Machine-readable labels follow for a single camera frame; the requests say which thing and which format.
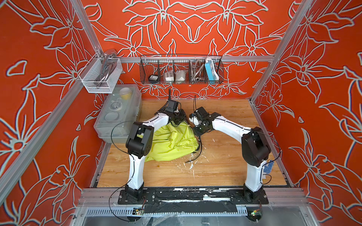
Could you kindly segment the lime green trousers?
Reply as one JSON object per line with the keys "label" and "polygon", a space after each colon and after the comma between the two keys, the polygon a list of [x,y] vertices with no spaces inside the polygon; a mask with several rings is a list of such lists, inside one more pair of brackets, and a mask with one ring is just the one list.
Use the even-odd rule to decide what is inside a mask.
{"label": "lime green trousers", "polygon": [[198,148],[198,140],[189,124],[179,126],[171,123],[158,129],[153,136],[152,148],[145,161],[172,161],[193,153]]}

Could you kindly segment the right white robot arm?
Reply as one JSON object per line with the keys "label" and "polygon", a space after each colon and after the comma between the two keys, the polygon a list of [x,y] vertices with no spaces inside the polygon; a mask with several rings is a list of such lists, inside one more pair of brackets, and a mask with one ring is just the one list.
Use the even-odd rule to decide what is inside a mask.
{"label": "right white robot arm", "polygon": [[244,183],[246,195],[256,196],[262,192],[262,173],[271,152],[266,135],[259,127],[249,128],[232,122],[219,113],[209,114],[203,107],[189,115],[196,135],[220,131],[242,145],[242,156],[247,163],[247,177]]}

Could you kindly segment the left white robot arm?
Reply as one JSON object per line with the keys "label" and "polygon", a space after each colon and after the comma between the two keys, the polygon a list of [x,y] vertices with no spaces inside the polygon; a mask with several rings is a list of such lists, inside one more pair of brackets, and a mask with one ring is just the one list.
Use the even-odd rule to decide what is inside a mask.
{"label": "left white robot arm", "polygon": [[144,164],[152,148],[154,132],[171,122],[179,125],[185,119],[186,114],[182,110],[181,103],[170,99],[151,119],[132,124],[125,144],[130,156],[129,179],[124,187],[128,196],[137,200],[142,198]]}

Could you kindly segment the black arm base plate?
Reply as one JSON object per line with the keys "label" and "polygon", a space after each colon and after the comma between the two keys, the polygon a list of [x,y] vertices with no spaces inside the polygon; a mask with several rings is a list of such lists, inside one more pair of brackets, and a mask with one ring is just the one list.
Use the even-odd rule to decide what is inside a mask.
{"label": "black arm base plate", "polygon": [[231,204],[269,204],[266,192],[261,188],[257,192],[244,191],[243,187],[146,187],[142,192],[131,194],[124,189],[117,203],[156,204],[158,202],[226,202]]}

